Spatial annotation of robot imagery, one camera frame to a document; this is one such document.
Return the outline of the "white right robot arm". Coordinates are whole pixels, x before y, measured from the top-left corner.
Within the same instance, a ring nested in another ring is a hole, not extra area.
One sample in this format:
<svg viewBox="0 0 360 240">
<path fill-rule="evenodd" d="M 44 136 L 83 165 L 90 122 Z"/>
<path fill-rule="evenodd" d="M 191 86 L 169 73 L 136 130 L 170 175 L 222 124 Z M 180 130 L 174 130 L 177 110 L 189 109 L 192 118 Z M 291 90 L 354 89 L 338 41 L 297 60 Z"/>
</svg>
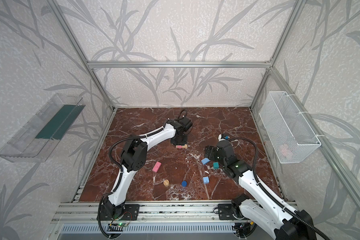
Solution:
<svg viewBox="0 0 360 240">
<path fill-rule="evenodd" d="M 274 240 L 315 240 L 329 237 L 314 226 L 312 217 L 282 200 L 256 174 L 259 155 L 257 145 L 253 164 L 239 160 L 230 140 L 219 140 L 217 145 L 205 147 L 205 157 L 223 167 L 224 173 L 245 189 L 249 195 L 232 200 L 237 219 L 249 219 Z"/>
</svg>

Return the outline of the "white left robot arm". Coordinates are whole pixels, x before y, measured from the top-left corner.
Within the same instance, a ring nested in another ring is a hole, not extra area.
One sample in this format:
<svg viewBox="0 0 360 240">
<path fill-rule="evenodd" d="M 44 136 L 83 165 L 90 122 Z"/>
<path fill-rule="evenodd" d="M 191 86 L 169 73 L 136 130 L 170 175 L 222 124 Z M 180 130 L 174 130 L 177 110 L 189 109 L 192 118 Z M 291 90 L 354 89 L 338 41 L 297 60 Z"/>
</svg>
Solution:
<svg viewBox="0 0 360 240">
<path fill-rule="evenodd" d="M 116 220 L 126 212 L 124 205 L 127 191 L 135 174 L 145 165 L 148 151 L 168 139 L 174 146 L 186 145 L 187 132 L 192 126 L 191 119 L 186 116 L 168 119 L 156 130 L 127 137 L 110 147 L 109 158 L 120 171 L 112 190 L 104 194 L 99 202 L 98 222 Z"/>
</svg>

